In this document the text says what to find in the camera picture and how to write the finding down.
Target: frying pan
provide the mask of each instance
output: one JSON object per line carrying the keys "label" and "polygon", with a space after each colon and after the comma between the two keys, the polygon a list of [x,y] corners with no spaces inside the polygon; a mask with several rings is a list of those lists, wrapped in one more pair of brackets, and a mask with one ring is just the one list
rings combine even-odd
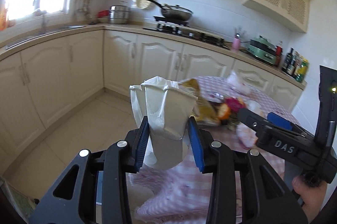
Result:
{"label": "frying pan", "polygon": [[161,14],[165,18],[169,19],[176,19],[176,20],[182,20],[182,21],[187,21],[193,14],[193,12],[187,8],[183,8],[181,6],[169,6],[169,5],[161,5],[160,3],[154,1],[154,0],[147,0],[155,5],[159,6],[161,9]]}

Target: human hand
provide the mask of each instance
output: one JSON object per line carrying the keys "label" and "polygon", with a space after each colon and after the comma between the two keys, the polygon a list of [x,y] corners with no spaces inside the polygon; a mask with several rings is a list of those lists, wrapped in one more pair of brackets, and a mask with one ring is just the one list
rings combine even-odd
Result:
{"label": "human hand", "polygon": [[302,209],[308,221],[311,222],[320,212],[328,184],[322,181],[317,187],[309,187],[300,176],[296,176],[292,181],[292,185],[295,192],[303,199],[304,205]]}

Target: metal screw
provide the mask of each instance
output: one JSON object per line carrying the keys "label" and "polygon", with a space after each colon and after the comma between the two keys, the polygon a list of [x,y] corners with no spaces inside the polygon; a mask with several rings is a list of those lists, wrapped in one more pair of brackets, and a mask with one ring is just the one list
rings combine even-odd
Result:
{"label": "metal screw", "polygon": [[219,141],[213,141],[213,142],[211,143],[211,145],[212,145],[212,147],[214,147],[214,148],[219,148],[219,147],[221,146],[221,142],[219,142]]}
{"label": "metal screw", "polygon": [[86,157],[87,155],[89,155],[89,150],[87,149],[84,149],[84,150],[81,150],[80,153],[79,153],[80,157]]}
{"label": "metal screw", "polygon": [[125,140],[121,140],[121,141],[117,142],[117,146],[118,147],[125,147],[125,146],[127,146],[127,142]]}
{"label": "metal screw", "polygon": [[250,150],[249,153],[250,153],[252,156],[255,156],[255,157],[258,156],[258,155],[260,154],[259,151],[256,150],[256,149]]}

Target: sink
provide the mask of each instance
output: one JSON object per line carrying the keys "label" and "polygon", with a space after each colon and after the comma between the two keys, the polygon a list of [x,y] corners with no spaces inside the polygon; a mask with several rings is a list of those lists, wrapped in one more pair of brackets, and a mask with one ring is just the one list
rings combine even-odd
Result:
{"label": "sink", "polygon": [[14,46],[17,46],[17,45],[21,44],[21,43],[25,43],[25,42],[28,42],[32,39],[42,37],[42,36],[45,36],[45,35],[48,35],[48,34],[51,34],[51,33],[56,33],[56,32],[60,32],[60,31],[71,30],[71,29],[76,29],[76,28],[82,28],[82,27],[85,27],[85,26],[84,25],[65,25],[65,26],[62,26],[62,27],[59,27],[59,28],[50,29],[46,32],[39,32],[39,33],[36,33],[36,34],[28,36],[28,37],[20,38],[16,41],[13,41],[13,42],[7,44],[5,48],[7,50],[7,49],[10,49]]}

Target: faucet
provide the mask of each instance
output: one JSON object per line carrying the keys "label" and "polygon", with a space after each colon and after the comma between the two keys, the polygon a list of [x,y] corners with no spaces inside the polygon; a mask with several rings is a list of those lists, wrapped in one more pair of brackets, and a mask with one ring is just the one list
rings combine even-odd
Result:
{"label": "faucet", "polygon": [[46,27],[47,27],[47,23],[45,21],[45,14],[47,13],[47,11],[40,9],[40,1],[41,0],[34,0],[33,1],[33,6],[34,6],[33,15],[35,17],[42,16],[42,23],[41,23],[41,30],[40,30],[40,32],[45,33],[46,32]]}

